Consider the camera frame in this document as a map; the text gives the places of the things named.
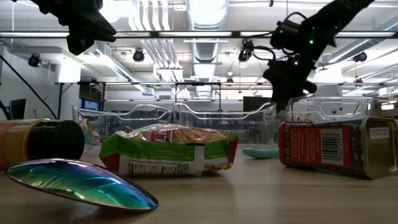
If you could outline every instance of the snack bag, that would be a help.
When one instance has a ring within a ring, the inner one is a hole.
[[[91,127],[90,122],[87,119],[83,119],[78,121],[81,129],[83,130],[83,134],[85,135],[85,149],[83,153],[87,153],[92,150],[95,146],[98,146],[101,137],[94,129]]]
[[[229,131],[153,124],[113,134],[99,157],[121,175],[201,175],[230,169],[237,146],[238,137]]]

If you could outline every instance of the canister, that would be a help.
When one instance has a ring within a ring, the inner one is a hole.
[[[323,124],[282,123],[279,159],[289,167],[379,179],[398,173],[397,135],[393,119],[369,116]]]
[[[0,170],[35,159],[79,159],[84,145],[83,131],[74,121],[0,122]]]

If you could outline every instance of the clear plastic tray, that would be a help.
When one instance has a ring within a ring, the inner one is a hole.
[[[127,113],[108,113],[72,107],[73,120],[87,119],[101,140],[109,138],[116,131],[122,131],[126,126],[132,129],[142,128],[151,124],[168,124],[172,112],[156,105],[136,105]]]
[[[192,128],[233,131],[239,137],[239,144],[255,144],[256,147],[273,146],[278,125],[275,113],[274,103],[265,103],[252,112],[198,112],[185,103],[173,105],[174,123]]]
[[[280,119],[326,123],[362,119],[373,114],[372,97],[304,97],[291,99]]]

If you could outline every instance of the ventilation pipe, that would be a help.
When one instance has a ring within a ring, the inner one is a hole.
[[[223,30],[228,12],[228,0],[186,0],[187,19],[190,30]],[[218,43],[193,43],[193,62],[211,63],[218,55]],[[201,82],[210,82],[216,66],[199,64],[193,66],[193,72]],[[199,96],[210,96],[211,93],[200,93]]]
[[[152,27],[149,24],[149,2],[148,0],[142,0],[142,24],[145,27],[145,30],[152,30]],[[152,43],[152,46],[154,47],[154,50],[156,52],[156,55],[159,56],[160,61],[164,65],[165,68],[169,67],[169,63],[167,63],[166,58],[164,57],[163,51],[160,48],[160,45],[156,39],[151,39],[149,40],[150,43]]]
[[[375,31],[397,31],[398,30],[398,16],[390,19],[385,24],[379,26]],[[354,57],[365,50],[380,44],[385,39],[368,39],[368,40],[356,40],[351,44],[343,47],[341,50],[331,54],[326,63],[339,63],[351,57]]]
[[[169,4],[167,0],[162,0],[162,26],[164,30],[170,30],[169,26]],[[169,59],[173,61],[175,68],[180,68],[180,63],[178,62],[177,53],[175,51],[174,43],[172,39],[165,40],[165,44],[169,46],[171,58]]]
[[[129,26],[132,30],[143,31],[144,28],[141,24],[141,13],[139,0],[131,0],[132,5],[132,16],[129,17]],[[160,57],[156,54],[152,43],[147,39],[140,40],[142,46],[147,50],[151,59],[157,64],[158,68],[165,68],[165,65],[161,62]]]
[[[155,30],[162,30],[159,24],[159,3],[157,2],[157,0],[151,0],[151,1],[152,1],[152,24],[154,25]],[[169,58],[170,67],[175,68],[175,62],[173,61],[169,45],[166,43],[164,39],[160,40],[160,43],[162,44],[164,50],[166,51],[167,57]]]

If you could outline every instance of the wall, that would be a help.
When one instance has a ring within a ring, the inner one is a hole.
[[[43,100],[53,109],[58,111],[59,87],[55,85],[55,72],[49,72],[46,68],[32,68],[27,60],[9,53],[5,47],[0,47],[0,54],[21,74]],[[25,106],[25,119],[34,119],[36,110],[38,118],[52,118],[50,111],[40,102],[31,90],[12,72],[12,70],[0,60],[0,100],[4,106],[9,106],[10,100],[27,99]],[[6,117],[0,111],[0,120]]]
[[[64,60],[56,69],[57,82],[73,83],[80,81],[80,65],[72,60]],[[60,119],[73,119],[72,106],[79,104],[80,86],[64,85]]]

